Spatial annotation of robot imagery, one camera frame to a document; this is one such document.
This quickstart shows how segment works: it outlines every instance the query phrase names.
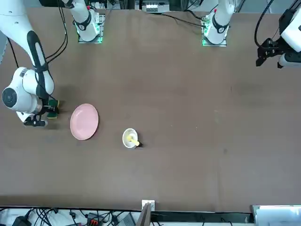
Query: pink plate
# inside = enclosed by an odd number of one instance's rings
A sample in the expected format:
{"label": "pink plate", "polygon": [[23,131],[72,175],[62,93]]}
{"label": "pink plate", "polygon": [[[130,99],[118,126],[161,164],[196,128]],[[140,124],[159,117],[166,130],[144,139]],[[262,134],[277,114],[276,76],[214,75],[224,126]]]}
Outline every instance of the pink plate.
{"label": "pink plate", "polygon": [[87,140],[93,136],[98,127],[97,110],[90,104],[78,106],[70,119],[72,135],[77,140]]}

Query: table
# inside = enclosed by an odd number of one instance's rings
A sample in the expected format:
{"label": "table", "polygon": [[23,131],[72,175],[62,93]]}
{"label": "table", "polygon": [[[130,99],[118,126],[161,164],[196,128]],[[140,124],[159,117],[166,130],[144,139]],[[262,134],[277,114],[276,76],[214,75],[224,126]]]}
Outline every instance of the table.
{"label": "table", "polygon": [[[63,41],[56,8],[28,10],[46,55]],[[174,16],[197,22],[189,13]],[[259,14],[235,14],[228,47],[202,47],[201,30],[172,18],[112,11],[103,44],[78,44],[65,12],[66,51],[50,64],[54,97],[64,101],[47,128],[25,128],[0,105],[0,204],[157,210],[245,211],[251,204],[300,203],[301,76],[255,67]],[[266,15],[259,42],[280,15]],[[16,44],[19,65],[30,59]],[[16,69],[7,48],[0,90]],[[99,129],[76,140],[69,120],[93,104]],[[145,144],[121,140],[135,128]]]}

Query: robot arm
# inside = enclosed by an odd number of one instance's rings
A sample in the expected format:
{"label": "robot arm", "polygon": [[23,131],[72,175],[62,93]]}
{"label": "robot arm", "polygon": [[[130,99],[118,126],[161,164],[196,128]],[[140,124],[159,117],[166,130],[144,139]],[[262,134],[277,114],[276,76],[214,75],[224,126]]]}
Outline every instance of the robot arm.
{"label": "robot arm", "polygon": [[233,0],[219,0],[216,11],[210,13],[210,26],[205,37],[212,44],[218,45],[224,41],[234,10]]}
{"label": "robot arm", "polygon": [[[70,9],[81,38],[93,40],[100,32],[96,28],[98,13],[88,10],[84,0],[62,1]],[[1,1],[0,31],[26,51],[34,67],[34,70],[20,67],[15,71],[10,85],[2,92],[2,101],[7,108],[17,112],[24,125],[46,126],[47,122],[41,120],[41,115],[57,111],[48,105],[54,82],[41,42],[27,17],[24,0]]]}
{"label": "robot arm", "polygon": [[[43,114],[42,107],[48,104],[54,82],[41,42],[32,29],[23,1],[2,1],[0,21],[0,31],[26,51],[34,67],[34,70],[24,67],[16,70],[12,82],[2,92],[2,101],[7,108],[17,111],[24,124],[30,125],[36,119],[33,116]],[[36,121],[34,125],[45,126],[46,122]]]}
{"label": "robot arm", "polygon": [[278,68],[284,66],[301,66],[300,4],[301,0],[295,0],[291,7],[280,17],[280,38],[278,40],[273,41],[271,38],[268,38],[261,45],[258,45],[256,66],[261,66],[267,58],[277,55],[281,55],[277,64]]}
{"label": "robot arm", "polygon": [[94,10],[88,10],[85,0],[62,0],[65,7],[70,9],[79,36],[84,41],[92,41],[100,31],[97,30],[97,17]]}

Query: metal bracket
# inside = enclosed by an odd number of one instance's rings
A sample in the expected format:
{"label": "metal bracket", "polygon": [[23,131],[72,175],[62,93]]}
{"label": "metal bracket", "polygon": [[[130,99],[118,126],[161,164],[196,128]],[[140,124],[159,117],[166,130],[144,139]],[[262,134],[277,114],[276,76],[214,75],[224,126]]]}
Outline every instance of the metal bracket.
{"label": "metal bracket", "polygon": [[151,211],[155,210],[155,200],[142,200],[142,211],[136,226],[150,226]]}
{"label": "metal bracket", "polygon": [[142,200],[142,208],[145,206],[145,204],[150,203],[151,211],[155,211],[155,200]]}

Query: small white bowl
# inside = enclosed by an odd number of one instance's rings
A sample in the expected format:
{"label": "small white bowl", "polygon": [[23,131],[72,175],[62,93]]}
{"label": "small white bowl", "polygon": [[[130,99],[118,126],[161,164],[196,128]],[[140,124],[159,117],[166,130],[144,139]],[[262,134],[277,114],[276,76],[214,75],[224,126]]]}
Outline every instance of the small white bowl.
{"label": "small white bowl", "polygon": [[128,128],[123,132],[123,135],[122,135],[123,145],[127,148],[136,148],[136,145],[133,142],[130,142],[127,140],[128,135],[131,135],[133,140],[138,141],[138,134],[137,134],[136,130],[134,130],[132,128]]}

